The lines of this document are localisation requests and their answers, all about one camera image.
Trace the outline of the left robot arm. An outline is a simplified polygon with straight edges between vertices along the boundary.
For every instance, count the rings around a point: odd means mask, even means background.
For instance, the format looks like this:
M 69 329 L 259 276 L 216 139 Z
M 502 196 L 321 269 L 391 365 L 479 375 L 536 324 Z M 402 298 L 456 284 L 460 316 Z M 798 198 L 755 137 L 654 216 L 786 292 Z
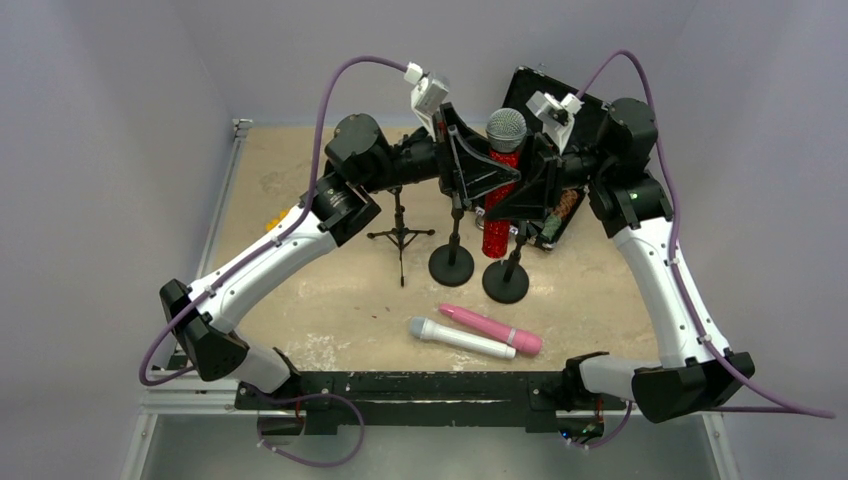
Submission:
M 520 112 L 495 111 L 484 134 L 470 129 L 449 104 L 430 120 L 391 144 L 372 116 L 344 118 L 324 148 L 324 171 L 282 220 L 214 272 L 161 288 L 173 335 L 203 381 L 235 378 L 272 393 L 289 380 L 286 357 L 252 343 L 237 328 L 291 275 L 358 235 L 380 212 L 372 194 L 438 179 L 460 213 L 519 180 L 516 168 L 495 157 L 520 151 L 527 135 Z

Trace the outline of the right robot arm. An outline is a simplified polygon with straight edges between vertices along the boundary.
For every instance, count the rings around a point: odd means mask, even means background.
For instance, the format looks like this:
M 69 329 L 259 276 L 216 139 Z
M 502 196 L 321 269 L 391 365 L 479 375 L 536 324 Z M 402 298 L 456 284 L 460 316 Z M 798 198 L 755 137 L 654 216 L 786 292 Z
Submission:
M 487 208 L 487 218 L 541 219 L 563 190 L 586 188 L 595 217 L 631 270 L 658 346 L 655 366 L 605 352 L 570 359 L 565 368 L 570 389 L 633 401 L 654 423 L 722 406 L 755 366 L 711 321 L 674 235 L 669 192 L 648 171 L 659 148 L 653 110 L 633 98 L 615 100 L 594 142 L 572 149 L 569 140 L 582 108 L 578 97 L 537 92 L 526 106 L 543 126 L 522 145 L 527 175 Z

